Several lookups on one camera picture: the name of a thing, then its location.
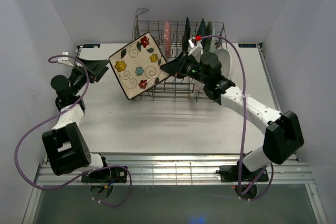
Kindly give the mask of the cream square flower plate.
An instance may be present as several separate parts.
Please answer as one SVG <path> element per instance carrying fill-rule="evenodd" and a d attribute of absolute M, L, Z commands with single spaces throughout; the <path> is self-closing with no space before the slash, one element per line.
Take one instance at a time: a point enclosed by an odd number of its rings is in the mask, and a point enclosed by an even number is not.
<path fill-rule="evenodd" d="M 161 69 L 167 61 L 150 33 L 145 33 L 112 54 L 109 62 L 128 100 L 170 77 Z"/>

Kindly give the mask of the black floral square plate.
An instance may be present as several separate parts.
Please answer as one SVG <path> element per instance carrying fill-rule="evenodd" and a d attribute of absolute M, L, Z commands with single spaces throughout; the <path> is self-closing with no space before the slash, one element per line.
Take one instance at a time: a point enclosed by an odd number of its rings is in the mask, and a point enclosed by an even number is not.
<path fill-rule="evenodd" d="M 183 40 L 182 40 L 182 52 L 184 54 L 188 53 L 189 48 L 189 39 L 191 37 L 191 26 L 190 26 L 190 20 L 187 17 L 185 22 L 185 28 L 184 28 L 184 34 L 183 34 Z"/>

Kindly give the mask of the pink dotted round plate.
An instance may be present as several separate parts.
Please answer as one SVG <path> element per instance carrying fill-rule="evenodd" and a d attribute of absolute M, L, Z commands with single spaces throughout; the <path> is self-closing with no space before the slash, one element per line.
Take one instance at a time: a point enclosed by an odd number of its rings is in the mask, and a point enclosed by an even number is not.
<path fill-rule="evenodd" d="M 170 31 L 170 23 L 164 23 L 164 49 L 165 49 L 165 56 L 171 56 L 171 31 Z"/>

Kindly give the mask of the teal square plate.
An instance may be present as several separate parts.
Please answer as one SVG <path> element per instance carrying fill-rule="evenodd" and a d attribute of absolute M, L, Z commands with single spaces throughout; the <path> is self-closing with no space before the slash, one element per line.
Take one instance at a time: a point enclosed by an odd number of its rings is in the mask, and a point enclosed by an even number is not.
<path fill-rule="evenodd" d="M 206 36 L 206 24 L 205 24 L 205 20 L 203 18 L 202 18 L 201 23 L 198 27 L 196 35 L 199 36 L 199 37 Z"/>

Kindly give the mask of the white oval plate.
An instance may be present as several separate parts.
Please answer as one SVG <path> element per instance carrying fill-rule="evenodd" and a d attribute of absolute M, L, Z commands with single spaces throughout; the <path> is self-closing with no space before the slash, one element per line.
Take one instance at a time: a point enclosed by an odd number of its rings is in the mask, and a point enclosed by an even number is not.
<path fill-rule="evenodd" d="M 229 51 L 226 49 L 217 49 L 216 51 L 214 51 L 214 54 L 217 55 L 218 60 L 222 64 L 222 75 L 226 79 L 231 80 L 233 75 L 233 61 Z"/>

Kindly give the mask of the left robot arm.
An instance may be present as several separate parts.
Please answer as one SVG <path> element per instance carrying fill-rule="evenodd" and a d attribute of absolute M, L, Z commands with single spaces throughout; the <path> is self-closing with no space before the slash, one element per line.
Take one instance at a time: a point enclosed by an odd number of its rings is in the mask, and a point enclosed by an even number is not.
<path fill-rule="evenodd" d="M 111 168 L 102 155 L 89 151 L 80 132 L 79 123 L 86 107 L 78 93 L 87 83 L 100 81 L 108 70 L 108 60 L 80 61 L 83 65 L 74 66 L 69 77 L 57 75 L 50 82 L 57 94 L 56 107 L 62 115 L 50 131 L 42 134 L 42 140 L 55 175 L 93 170 L 94 177 L 105 182 L 111 177 Z"/>

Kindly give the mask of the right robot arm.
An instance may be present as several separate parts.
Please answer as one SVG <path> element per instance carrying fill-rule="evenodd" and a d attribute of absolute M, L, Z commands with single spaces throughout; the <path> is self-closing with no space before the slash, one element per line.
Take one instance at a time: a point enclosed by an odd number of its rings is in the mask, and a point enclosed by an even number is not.
<path fill-rule="evenodd" d="M 233 62 L 226 49 L 206 52 L 200 59 L 183 52 L 160 68 L 176 78 L 189 77 L 200 82 L 210 100 L 245 116 L 262 132 L 263 145 L 238 162 L 237 174 L 240 179 L 250 180 L 256 175 L 256 171 L 271 163 L 281 165 L 304 145 L 299 119 L 295 113 L 282 113 L 252 97 L 246 97 L 231 81 Z"/>

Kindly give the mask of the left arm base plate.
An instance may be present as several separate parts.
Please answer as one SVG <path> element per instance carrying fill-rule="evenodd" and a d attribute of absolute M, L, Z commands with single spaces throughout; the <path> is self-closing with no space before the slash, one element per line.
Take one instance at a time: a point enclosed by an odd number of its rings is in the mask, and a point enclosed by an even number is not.
<path fill-rule="evenodd" d="M 81 177 L 82 183 L 126 183 L 127 171 L 124 168 L 114 167 L 97 172 L 93 172 L 89 175 L 83 175 Z"/>

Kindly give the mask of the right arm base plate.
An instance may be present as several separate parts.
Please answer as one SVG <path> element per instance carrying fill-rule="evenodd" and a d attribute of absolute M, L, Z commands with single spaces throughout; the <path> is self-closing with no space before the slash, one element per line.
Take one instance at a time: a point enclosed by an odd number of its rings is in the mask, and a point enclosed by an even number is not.
<path fill-rule="evenodd" d="M 242 168 L 242 182 L 252 182 L 259 173 L 262 172 L 262 174 L 258 178 L 258 182 L 268 182 L 269 177 L 266 170 L 263 170 L 262 168 L 250 172 L 247 169 Z M 216 171 L 216 174 L 218 174 L 221 178 L 221 182 L 238 182 L 238 165 L 223 165 L 220 166 L 219 169 Z"/>

